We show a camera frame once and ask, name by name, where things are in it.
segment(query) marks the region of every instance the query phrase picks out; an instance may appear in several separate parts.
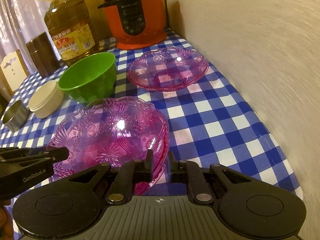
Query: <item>black robotic claw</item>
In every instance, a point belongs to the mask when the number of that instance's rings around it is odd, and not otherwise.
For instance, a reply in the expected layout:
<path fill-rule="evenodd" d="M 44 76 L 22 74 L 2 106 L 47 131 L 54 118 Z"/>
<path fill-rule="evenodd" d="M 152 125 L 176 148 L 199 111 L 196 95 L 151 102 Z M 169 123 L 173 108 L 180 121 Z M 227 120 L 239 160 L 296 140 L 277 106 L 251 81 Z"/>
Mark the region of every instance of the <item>black robotic claw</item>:
<path fill-rule="evenodd" d="M 0 200 L 14 198 L 53 175 L 53 163 L 69 156 L 66 147 L 0 149 Z"/>
<path fill-rule="evenodd" d="M 200 168 L 172 152 L 167 160 L 187 195 L 134 195 L 152 180 L 149 150 L 145 160 L 102 163 L 20 196 L 13 217 L 23 239 L 299 239 L 306 209 L 294 194 L 223 165 Z"/>

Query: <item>curtain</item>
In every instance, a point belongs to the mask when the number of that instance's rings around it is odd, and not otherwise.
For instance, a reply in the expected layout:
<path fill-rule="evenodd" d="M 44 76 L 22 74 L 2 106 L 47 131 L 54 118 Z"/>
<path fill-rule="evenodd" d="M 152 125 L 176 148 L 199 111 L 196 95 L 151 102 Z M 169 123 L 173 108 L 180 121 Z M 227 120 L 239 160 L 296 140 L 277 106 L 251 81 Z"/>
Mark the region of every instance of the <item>curtain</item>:
<path fill-rule="evenodd" d="M 44 14 L 49 3 L 39 0 L 0 0 L 0 62 L 5 55 L 19 49 L 29 72 L 36 71 L 26 43 L 42 32 L 48 32 Z M 60 60 L 61 57 L 53 42 L 52 47 L 57 59 Z M 7 98 L 2 80 L 0 89 Z"/>

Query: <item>stainless steel cylinder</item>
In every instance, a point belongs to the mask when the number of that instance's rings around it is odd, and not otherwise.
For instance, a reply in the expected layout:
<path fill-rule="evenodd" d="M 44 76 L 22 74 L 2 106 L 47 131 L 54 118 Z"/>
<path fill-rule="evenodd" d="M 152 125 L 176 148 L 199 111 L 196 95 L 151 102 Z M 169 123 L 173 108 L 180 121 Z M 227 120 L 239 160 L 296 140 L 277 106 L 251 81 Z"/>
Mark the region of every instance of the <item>stainless steel cylinder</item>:
<path fill-rule="evenodd" d="M 11 132 L 16 132 L 25 123 L 29 115 L 29 108 L 21 100 L 15 101 L 4 114 L 2 123 Z"/>

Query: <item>green plastic bowl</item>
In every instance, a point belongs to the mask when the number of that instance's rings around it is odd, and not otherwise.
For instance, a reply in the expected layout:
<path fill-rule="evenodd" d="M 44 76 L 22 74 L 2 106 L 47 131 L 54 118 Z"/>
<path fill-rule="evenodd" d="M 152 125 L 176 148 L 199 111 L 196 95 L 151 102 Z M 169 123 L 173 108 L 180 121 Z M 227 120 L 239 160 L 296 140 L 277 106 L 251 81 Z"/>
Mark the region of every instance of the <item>green plastic bowl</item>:
<path fill-rule="evenodd" d="M 116 81 L 116 56 L 100 52 L 69 67 L 58 82 L 59 89 L 80 103 L 107 98 Z"/>

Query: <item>rice cooker control panel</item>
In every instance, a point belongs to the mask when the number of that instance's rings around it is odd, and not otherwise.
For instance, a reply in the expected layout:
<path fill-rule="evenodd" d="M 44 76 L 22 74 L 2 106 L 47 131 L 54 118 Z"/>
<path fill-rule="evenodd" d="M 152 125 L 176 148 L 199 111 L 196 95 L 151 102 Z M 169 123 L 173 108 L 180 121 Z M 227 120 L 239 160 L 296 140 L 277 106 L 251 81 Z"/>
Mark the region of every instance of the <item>rice cooker control panel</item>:
<path fill-rule="evenodd" d="M 119 3 L 117 7 L 125 33 L 130 36 L 141 34 L 146 27 L 141 0 L 127 0 L 125 3 Z"/>

